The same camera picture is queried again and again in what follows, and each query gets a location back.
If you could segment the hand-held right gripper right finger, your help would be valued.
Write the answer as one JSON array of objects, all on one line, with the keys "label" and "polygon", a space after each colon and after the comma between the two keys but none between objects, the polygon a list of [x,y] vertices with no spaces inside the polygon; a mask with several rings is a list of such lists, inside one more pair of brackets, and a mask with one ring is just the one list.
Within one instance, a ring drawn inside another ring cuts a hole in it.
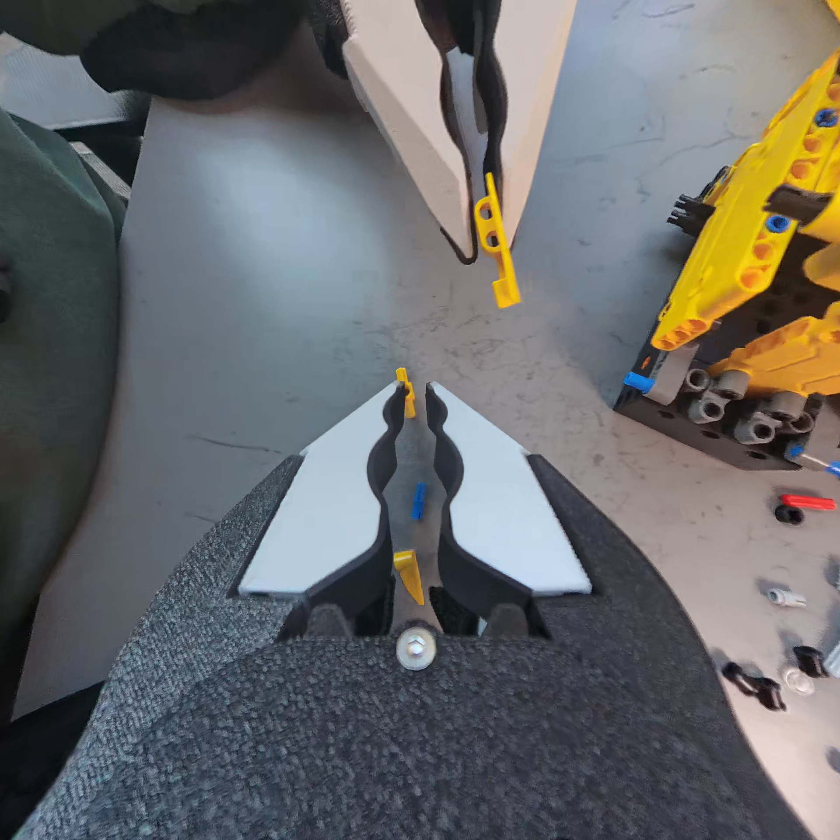
[{"label": "hand-held right gripper right finger", "polygon": [[531,453],[438,382],[426,384],[434,470],[445,493],[433,607],[448,634],[551,634],[542,600],[592,581]]}]

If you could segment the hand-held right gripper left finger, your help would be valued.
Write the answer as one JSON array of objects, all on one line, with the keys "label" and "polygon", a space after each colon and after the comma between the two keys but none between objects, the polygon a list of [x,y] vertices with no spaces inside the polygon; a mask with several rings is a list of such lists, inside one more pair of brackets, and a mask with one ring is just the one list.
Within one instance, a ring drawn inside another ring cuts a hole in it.
[{"label": "hand-held right gripper left finger", "polygon": [[300,452],[238,577],[238,597],[324,604],[355,624],[392,580],[384,491],[396,472],[406,386],[393,382]]}]

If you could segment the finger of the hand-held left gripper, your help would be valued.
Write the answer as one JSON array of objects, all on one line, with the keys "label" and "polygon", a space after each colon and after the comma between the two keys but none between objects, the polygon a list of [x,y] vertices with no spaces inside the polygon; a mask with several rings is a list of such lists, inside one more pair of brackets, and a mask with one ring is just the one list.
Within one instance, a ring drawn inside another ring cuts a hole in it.
[{"label": "finger of the hand-held left gripper", "polygon": [[485,173],[494,177],[510,245],[529,199],[576,5],[485,5]]},{"label": "finger of the hand-held left gripper", "polygon": [[474,89],[476,3],[342,1],[344,65],[458,260],[478,256],[483,114]]}]

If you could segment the yellow thin lego liftarm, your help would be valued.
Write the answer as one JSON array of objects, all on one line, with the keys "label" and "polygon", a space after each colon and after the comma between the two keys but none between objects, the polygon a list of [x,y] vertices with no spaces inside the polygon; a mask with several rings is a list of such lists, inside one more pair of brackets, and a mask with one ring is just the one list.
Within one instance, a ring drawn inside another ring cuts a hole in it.
[{"label": "yellow thin lego liftarm", "polygon": [[513,265],[507,233],[504,228],[500,200],[493,174],[485,175],[486,194],[479,199],[474,208],[476,236],[479,247],[494,259],[498,278],[492,289],[499,309],[506,309],[519,304],[521,293]]}]

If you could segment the yellow lego robot model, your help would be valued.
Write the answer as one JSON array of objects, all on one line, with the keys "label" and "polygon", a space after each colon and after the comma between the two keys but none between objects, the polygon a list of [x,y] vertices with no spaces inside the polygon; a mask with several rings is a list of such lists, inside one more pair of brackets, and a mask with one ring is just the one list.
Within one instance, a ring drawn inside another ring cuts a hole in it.
[{"label": "yellow lego robot model", "polygon": [[695,239],[614,411],[744,470],[838,476],[838,51],[668,218]]}]

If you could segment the pile of small lego pins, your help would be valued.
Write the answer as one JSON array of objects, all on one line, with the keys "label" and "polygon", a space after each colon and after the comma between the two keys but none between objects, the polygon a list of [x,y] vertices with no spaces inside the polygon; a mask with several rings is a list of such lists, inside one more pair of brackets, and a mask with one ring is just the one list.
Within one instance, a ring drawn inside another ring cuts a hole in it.
[{"label": "pile of small lego pins", "polygon": [[753,747],[781,784],[816,787],[817,778],[838,786],[838,678],[800,670],[797,648],[809,667],[838,645],[838,510],[806,509],[800,524],[776,520],[781,503],[733,495],[735,508],[716,509],[706,577],[715,586],[705,637],[721,665],[780,684],[785,710],[763,710],[743,700],[739,715]]}]

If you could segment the person's left forearm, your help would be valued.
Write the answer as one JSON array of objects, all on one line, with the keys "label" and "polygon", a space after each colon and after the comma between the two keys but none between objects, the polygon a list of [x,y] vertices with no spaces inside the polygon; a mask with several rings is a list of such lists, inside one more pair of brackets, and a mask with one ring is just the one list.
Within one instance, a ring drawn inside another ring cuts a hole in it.
[{"label": "person's left forearm", "polygon": [[276,58],[305,4],[293,1],[2,1],[1,27],[56,56],[78,56],[105,91],[220,98]]}]

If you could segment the yellow lego wedge piece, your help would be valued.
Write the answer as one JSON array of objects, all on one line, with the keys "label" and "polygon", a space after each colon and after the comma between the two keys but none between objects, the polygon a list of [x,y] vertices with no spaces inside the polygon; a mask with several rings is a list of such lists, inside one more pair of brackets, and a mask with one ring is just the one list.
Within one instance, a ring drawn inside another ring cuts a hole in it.
[{"label": "yellow lego wedge piece", "polygon": [[425,606],[425,589],[417,553],[413,549],[395,552],[393,568],[414,602],[419,606]]}]

